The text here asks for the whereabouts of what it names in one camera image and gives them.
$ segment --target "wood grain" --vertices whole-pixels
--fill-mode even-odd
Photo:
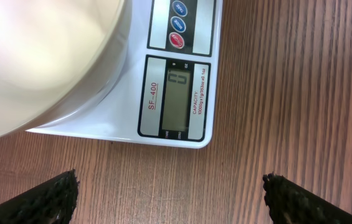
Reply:
[[[224,1],[221,47],[207,148],[13,134],[0,203],[76,168],[73,223],[270,223],[275,171],[352,213],[352,0]]]

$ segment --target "button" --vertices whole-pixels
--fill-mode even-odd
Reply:
[[[172,32],[169,35],[170,44],[177,49],[182,49],[184,47],[184,39],[180,34]]]
[[[184,3],[182,3],[181,1],[173,2],[173,10],[177,15],[182,17],[187,16],[188,14],[188,9],[186,5],[184,5]]]
[[[170,23],[177,32],[183,33],[186,31],[186,23],[180,17],[173,16]]]

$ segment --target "display reading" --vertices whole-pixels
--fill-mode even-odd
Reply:
[[[168,70],[162,129],[186,131],[190,76],[189,71],[172,68]]]

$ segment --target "wooden table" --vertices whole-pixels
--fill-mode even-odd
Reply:
[[[0,203],[76,168],[73,223],[270,223],[275,171],[352,213],[352,1],[225,0],[223,19],[207,148],[13,134]]]

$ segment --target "white scale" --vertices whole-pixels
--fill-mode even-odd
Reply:
[[[125,66],[83,115],[29,131],[201,148],[212,138],[222,0],[133,0]]]

